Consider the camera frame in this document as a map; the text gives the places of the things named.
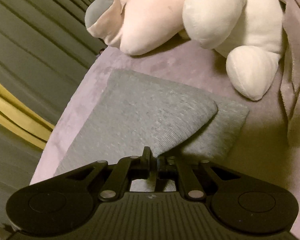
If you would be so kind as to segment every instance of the gray towel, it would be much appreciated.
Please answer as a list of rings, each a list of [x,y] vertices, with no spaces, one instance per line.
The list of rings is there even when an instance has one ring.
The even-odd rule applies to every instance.
[[[201,158],[225,155],[247,114],[245,106],[197,88],[114,70],[55,175],[101,159],[117,163],[141,155],[144,146],[154,156],[178,145]]]

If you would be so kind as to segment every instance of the ribbed plastic surface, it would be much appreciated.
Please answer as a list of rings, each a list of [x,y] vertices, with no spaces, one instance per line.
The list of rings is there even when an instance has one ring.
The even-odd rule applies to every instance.
[[[215,221],[202,203],[181,198],[178,192],[127,192],[116,202],[103,203],[93,217],[71,233],[33,237],[16,233],[11,240],[296,240],[288,232],[255,237],[230,231]]]

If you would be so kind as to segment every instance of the plush toy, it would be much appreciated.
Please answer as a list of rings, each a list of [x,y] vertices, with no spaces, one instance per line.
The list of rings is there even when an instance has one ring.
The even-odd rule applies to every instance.
[[[259,100],[283,53],[282,18],[279,0],[95,0],[85,24],[128,55],[149,52],[176,33],[189,36],[226,57],[233,86]]]

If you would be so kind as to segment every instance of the plush toy foot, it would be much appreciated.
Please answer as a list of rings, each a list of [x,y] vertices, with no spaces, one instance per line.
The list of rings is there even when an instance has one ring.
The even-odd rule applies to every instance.
[[[84,17],[87,31],[95,38],[101,38],[112,47],[116,47],[118,33],[123,24],[120,0],[95,0]]]
[[[279,54],[255,46],[240,46],[229,53],[226,70],[234,88],[257,101],[271,86],[279,59]]]

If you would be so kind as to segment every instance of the plush toy leg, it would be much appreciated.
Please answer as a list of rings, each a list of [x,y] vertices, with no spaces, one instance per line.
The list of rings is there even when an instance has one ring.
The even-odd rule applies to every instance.
[[[183,23],[192,40],[205,49],[220,45],[237,23],[246,0],[186,0]]]
[[[255,46],[240,46],[229,53],[226,69],[234,88],[257,101],[271,86],[279,59],[279,54]]]

